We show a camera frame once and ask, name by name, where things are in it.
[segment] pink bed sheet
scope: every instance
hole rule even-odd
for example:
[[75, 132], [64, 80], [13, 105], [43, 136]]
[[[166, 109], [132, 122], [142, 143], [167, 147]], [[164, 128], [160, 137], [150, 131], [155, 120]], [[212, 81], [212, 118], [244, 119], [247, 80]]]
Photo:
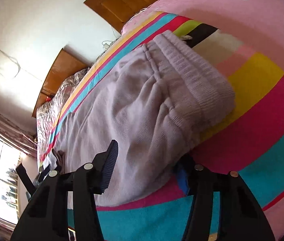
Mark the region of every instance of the pink bed sheet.
[[284, 70], [284, 0], [158, 0], [133, 17], [123, 32], [134, 28], [152, 11], [215, 26], [268, 56]]

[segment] turquoise stripe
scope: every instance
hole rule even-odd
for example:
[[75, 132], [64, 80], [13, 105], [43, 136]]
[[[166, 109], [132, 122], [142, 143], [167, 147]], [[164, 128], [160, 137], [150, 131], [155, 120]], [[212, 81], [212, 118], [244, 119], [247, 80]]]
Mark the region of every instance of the turquoise stripe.
[[55, 134], [57, 134], [62, 127], [62, 122], [66, 118], [67, 114], [73, 112], [77, 106], [81, 103], [81, 101], [86, 97], [86, 95], [95, 87], [95, 85], [115, 66], [115, 64], [122, 59], [125, 55], [131, 52], [136, 46], [138, 46], [141, 42], [143, 42], [146, 38], [151, 36], [161, 27], [172, 21], [177, 15], [175, 14], [167, 14], [147, 28], [144, 32], [138, 35], [135, 39], [133, 39], [127, 46], [125, 46], [118, 54], [116, 54], [99, 72], [98, 74], [90, 81], [90, 83], [85, 87], [85, 89], [77, 96], [76, 100], [72, 103], [64, 117], [56, 126], [54, 132], [50, 135], [50, 144], [54, 140]]
[[[263, 207], [284, 191], [284, 136], [265, 154], [240, 171]], [[124, 211], [98, 212], [106, 240], [181, 240], [192, 198]], [[215, 193], [211, 233], [217, 232], [218, 195]], [[69, 224], [74, 225], [72, 210]]]

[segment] white wall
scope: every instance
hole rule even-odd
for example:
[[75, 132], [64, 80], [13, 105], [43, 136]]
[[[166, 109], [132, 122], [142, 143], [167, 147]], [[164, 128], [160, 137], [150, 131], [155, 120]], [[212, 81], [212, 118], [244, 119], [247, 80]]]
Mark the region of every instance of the white wall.
[[[33, 181], [37, 174], [37, 161], [35, 158], [30, 156], [25, 156], [22, 158], [22, 164], [24, 168], [26, 169], [27, 175]], [[26, 188], [23, 185], [20, 178], [18, 178], [18, 185], [17, 185], [17, 193], [18, 193], [18, 210], [19, 210], [19, 216], [22, 215], [24, 209], [26, 208], [28, 201], [26, 198]]]
[[[89, 63], [103, 51], [102, 41], [114, 40], [114, 33], [118, 35], [84, 1], [0, 0], [0, 49], [17, 58], [22, 67], [14, 79], [0, 75], [0, 112], [23, 129], [35, 132], [32, 111], [63, 47]], [[3, 65], [15, 68], [0, 53]]]

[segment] yellow stripe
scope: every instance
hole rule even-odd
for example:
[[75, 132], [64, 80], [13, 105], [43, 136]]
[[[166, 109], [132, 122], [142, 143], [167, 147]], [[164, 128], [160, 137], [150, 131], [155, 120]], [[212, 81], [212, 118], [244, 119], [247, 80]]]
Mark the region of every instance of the yellow stripe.
[[[70, 105], [74, 97], [78, 94], [78, 92], [81, 90], [83, 85], [91, 78], [94, 73], [98, 70], [98, 68], [110, 57], [117, 49], [119, 49], [127, 40], [129, 40], [133, 35], [135, 35], [140, 29], [142, 29], [145, 25], [153, 21], [156, 17], [158, 17], [163, 12], [154, 12], [152, 15], [146, 19], [144, 22], [142, 22], [139, 26], [134, 28], [132, 31], [125, 33], [119, 40], [116, 41], [116, 43], [113, 44], [113, 46], [103, 54], [103, 56], [92, 66], [92, 68], [88, 71], [88, 73], [84, 76], [83, 80], [79, 83], [79, 85], [75, 88], [67, 102], [65, 103], [64, 107], [62, 108], [60, 112], [60, 116], [64, 114], [67, 107]], [[58, 119], [54, 122], [53, 127], [55, 127], [58, 123]]]
[[188, 20], [182, 25], [180, 25], [173, 33], [181, 37], [183, 35], [187, 35], [190, 31], [192, 31], [195, 27], [199, 26], [201, 23], [194, 21], [194, 20]]
[[239, 70], [228, 77], [235, 91], [235, 109], [221, 123], [200, 134], [201, 142], [226, 128], [251, 109], [284, 75], [274, 62], [255, 53]]

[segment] black stripe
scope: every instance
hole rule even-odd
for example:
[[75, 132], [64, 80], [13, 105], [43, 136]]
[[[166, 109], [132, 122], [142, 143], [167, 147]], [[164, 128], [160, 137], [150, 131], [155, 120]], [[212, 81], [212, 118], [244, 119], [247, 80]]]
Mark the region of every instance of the black stripe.
[[192, 40], [187, 40], [186, 44], [193, 48], [195, 45], [199, 44], [201, 41], [205, 40], [212, 33], [214, 33], [218, 28], [215, 28], [211, 25], [201, 23], [196, 28], [194, 28], [187, 35], [192, 37]]

